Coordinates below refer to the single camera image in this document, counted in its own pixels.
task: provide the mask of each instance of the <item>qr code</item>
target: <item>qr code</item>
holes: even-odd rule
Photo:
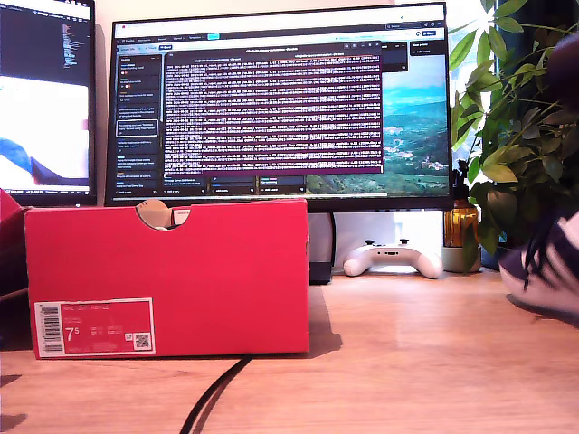
[[[134,333],[133,345],[135,351],[151,350],[151,334],[150,333]]]

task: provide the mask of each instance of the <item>red shoe box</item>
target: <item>red shoe box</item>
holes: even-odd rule
[[[37,358],[309,350],[303,200],[193,205],[170,231],[130,207],[25,226]]]
[[[0,296],[28,286],[24,213],[7,192],[0,190]]]

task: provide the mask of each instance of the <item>monitor stand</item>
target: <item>monitor stand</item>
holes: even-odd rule
[[[310,285],[327,285],[332,281],[332,268],[334,267],[334,262],[336,261],[336,220],[334,218],[334,213],[326,213],[324,217],[320,214],[309,214],[308,218],[309,229],[310,229],[310,255],[315,257],[315,260],[309,263],[309,284]],[[319,243],[320,240],[331,240],[331,247],[328,243]],[[314,244],[326,244],[325,246],[314,245]],[[319,252],[314,251],[313,247],[327,248],[330,247],[330,258],[320,258]]]
[[[310,262],[309,263],[309,284],[327,285],[332,281],[331,262]]]

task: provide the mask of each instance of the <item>computer monitor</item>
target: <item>computer monitor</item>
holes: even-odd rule
[[[106,204],[451,204],[444,3],[113,24]]]
[[[0,188],[96,203],[94,2],[0,0]]]

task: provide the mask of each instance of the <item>game controller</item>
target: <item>game controller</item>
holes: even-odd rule
[[[374,265],[410,265],[426,278],[442,275],[442,260],[433,253],[427,253],[408,246],[408,240],[400,240],[398,245],[382,246],[367,240],[366,245],[353,249],[344,260],[347,276],[361,275]]]

